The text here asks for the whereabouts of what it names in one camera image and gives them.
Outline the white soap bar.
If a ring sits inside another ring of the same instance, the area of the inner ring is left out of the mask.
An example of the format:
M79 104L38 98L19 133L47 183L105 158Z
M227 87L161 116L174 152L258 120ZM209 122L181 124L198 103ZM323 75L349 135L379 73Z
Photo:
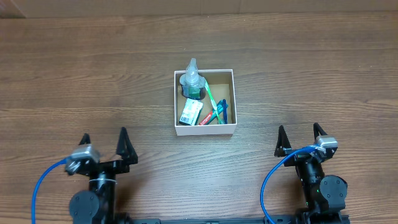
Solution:
M202 109L203 103L201 101L187 98L180 119L178 120L179 123L186 126L195 126Z

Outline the clear pump bottle blue liquid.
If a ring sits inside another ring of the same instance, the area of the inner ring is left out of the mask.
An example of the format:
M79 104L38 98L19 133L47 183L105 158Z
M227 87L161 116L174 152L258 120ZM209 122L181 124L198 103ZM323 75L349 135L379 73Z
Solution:
M198 72L196 58L191 58L185 73L179 79L182 95L193 100L202 100L205 97L206 80Z

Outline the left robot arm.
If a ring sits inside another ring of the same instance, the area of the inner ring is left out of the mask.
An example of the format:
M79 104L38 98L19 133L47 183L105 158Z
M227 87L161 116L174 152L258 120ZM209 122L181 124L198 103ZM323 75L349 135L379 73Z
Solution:
M132 223L128 213L116 212L116 176L130 171L138 163L138 156L129 139L127 129L121 128L116 147L121 158L100 161L100 153L94 149L90 135L84 134L78 147L67 158L65 172L89 178L89 187L76 193L70 200L69 211L73 223L114 224Z

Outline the blue disposable razor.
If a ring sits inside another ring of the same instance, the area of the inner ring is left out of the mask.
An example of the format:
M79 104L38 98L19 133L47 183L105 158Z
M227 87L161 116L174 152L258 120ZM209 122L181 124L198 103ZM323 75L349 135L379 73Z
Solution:
M224 124L227 124L227 123L228 123L227 108L228 108L228 105L227 105L227 103L226 103L226 100L223 99L223 122L224 122Z

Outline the green white toothbrush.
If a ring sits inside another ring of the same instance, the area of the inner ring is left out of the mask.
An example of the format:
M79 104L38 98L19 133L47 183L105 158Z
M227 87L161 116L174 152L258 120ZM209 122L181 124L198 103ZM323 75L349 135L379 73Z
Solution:
M218 124L224 124L224 121L219 116L218 106L217 106L217 104L216 104L216 102L215 102L215 100L214 100L214 98L213 98L213 96L211 94L211 90L210 90L210 86L209 86L208 82L205 82L205 89L208 92L208 95L209 95L209 98L210 98L210 101L211 101L211 105L212 105L212 107L213 107L213 109L215 111L216 117L218 119Z

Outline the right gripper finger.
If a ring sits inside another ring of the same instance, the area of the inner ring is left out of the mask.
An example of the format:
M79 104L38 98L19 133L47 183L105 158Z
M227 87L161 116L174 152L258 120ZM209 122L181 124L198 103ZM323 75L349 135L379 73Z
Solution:
M285 132L283 125L279 126L277 144L274 151L275 157L285 157L292 152L292 146Z
M322 129L322 127L318 123L313 124L313 133L314 133L314 139L316 139L319 136L327 135L327 133Z

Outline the green Colgate toothpaste tube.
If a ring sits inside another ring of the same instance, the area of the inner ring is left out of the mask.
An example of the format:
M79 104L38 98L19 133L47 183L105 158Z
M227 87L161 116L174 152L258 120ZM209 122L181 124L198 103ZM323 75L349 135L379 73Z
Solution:
M223 120L223 100L220 100L217 103L218 106L218 113L220 118ZM211 112L209 112L200 122L199 122L199 126L203 126L203 125L208 125L210 124L214 119L216 118L216 114L215 111L212 110Z

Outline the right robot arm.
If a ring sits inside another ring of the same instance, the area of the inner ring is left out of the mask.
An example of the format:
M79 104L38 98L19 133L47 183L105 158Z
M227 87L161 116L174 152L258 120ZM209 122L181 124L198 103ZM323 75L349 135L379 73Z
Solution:
M318 123L313 124L314 145L313 152L298 152L290 145L283 126L279 127L278 140L274 155L287 157L286 167L295 167L301 181L307 206L296 210L289 218L290 223L296 224L349 224L349 216L343 215L348 184L336 175L325 175L322 162L331 159L338 149L338 141L327 134Z

